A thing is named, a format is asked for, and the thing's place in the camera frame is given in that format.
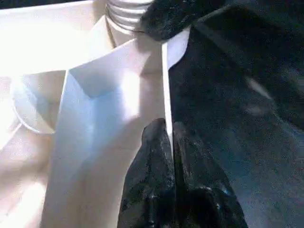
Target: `white plastic divider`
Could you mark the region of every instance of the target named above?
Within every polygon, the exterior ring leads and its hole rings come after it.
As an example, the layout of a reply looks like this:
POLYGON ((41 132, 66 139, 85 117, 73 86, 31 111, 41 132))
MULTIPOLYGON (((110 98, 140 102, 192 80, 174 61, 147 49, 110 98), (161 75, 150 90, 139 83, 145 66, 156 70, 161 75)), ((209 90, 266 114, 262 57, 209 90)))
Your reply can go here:
POLYGON ((164 105, 166 113, 167 133, 171 142, 171 150, 173 153, 172 141, 172 115, 171 115, 171 100, 170 100, 170 83, 169 83, 169 69, 176 64, 184 56, 190 34, 190 27, 177 34, 168 42, 162 45, 162 79, 163 79, 163 93, 164 105))
POLYGON ((144 127, 166 117, 172 129, 169 59, 181 59, 185 48, 168 47, 186 47, 189 32, 182 34, 163 46, 142 36, 67 71, 42 228, 116 227, 144 127))

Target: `round plastic cup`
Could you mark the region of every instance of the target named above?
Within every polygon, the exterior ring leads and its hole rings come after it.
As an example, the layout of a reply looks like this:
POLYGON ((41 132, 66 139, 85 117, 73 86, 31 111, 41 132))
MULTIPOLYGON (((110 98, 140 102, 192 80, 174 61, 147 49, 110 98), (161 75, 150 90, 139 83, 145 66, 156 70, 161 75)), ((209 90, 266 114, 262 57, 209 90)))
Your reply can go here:
POLYGON ((10 93, 20 122, 39 134, 55 132, 65 71, 14 78, 10 93))

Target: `white plastic container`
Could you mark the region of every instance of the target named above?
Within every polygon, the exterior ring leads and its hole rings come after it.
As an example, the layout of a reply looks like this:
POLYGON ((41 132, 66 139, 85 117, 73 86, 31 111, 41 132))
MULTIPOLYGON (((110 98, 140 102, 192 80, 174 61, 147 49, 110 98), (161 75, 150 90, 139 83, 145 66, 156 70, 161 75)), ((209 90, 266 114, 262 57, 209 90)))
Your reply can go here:
POLYGON ((183 56, 188 37, 184 31, 153 49, 146 38, 133 39, 67 71, 42 228, 116 227, 144 127, 164 117, 172 135, 168 69, 183 56), (173 48, 177 43, 181 48, 173 48), (162 65, 152 69, 151 56, 162 65))

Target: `white plastic compartment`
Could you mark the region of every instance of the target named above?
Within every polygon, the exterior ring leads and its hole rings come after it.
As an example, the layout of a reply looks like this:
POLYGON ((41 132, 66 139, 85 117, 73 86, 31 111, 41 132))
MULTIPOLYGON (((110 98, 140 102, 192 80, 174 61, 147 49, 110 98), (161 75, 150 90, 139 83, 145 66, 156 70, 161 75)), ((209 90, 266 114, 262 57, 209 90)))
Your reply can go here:
POLYGON ((144 127, 166 117, 171 137, 168 69, 188 37, 186 30, 161 47, 141 36, 67 72, 42 228, 116 227, 144 127))

